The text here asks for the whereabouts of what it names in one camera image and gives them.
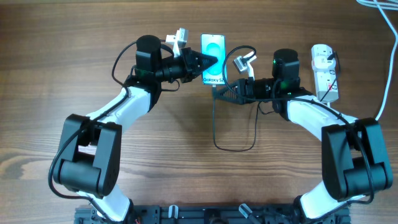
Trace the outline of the white power strip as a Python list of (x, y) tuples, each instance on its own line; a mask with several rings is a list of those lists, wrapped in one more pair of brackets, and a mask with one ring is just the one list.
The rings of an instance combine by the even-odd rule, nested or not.
[(335, 53), (326, 44), (315, 44), (311, 48), (311, 55), (316, 96), (319, 101), (329, 105), (339, 98)]

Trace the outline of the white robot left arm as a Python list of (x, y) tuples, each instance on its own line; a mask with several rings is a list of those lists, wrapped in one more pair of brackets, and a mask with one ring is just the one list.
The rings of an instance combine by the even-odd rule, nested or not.
[(185, 43), (185, 38), (175, 35), (164, 40), (143, 35), (131, 42), (136, 47), (136, 64), (126, 80), (119, 82), (120, 94), (86, 116), (66, 118), (47, 176), (54, 195), (88, 201), (103, 223), (141, 222), (132, 200), (116, 184), (122, 135), (155, 106), (164, 92), (163, 82), (191, 82), (218, 62)]

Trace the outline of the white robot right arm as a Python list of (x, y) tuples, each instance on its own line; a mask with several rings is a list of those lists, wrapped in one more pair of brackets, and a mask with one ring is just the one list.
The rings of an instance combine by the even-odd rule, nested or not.
[(275, 51), (272, 76), (260, 80), (254, 78), (251, 66), (255, 55), (251, 49), (234, 60), (237, 70), (249, 76), (213, 88), (213, 99), (238, 105), (270, 102), (275, 113), (305, 128), (322, 144), (322, 181), (299, 195), (288, 212), (266, 210), (265, 217), (290, 223), (324, 222), (330, 217), (339, 220), (340, 210), (354, 203), (369, 204), (377, 192), (392, 186), (392, 169), (376, 119), (339, 113), (301, 87), (295, 50)]

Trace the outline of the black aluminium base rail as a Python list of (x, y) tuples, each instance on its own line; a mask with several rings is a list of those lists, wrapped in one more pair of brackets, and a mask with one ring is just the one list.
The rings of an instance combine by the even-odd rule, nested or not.
[[(330, 216), (316, 221), (307, 221), (299, 215), (298, 209), (292, 204), (267, 204), (250, 206), (252, 214), (246, 218), (238, 207), (160, 207), (158, 205), (135, 205), (133, 217), (135, 220), (127, 223), (326, 223), (349, 224), (351, 217), (349, 208), (343, 208)], [(79, 207), (75, 211), (73, 223), (107, 223), (93, 207)]]

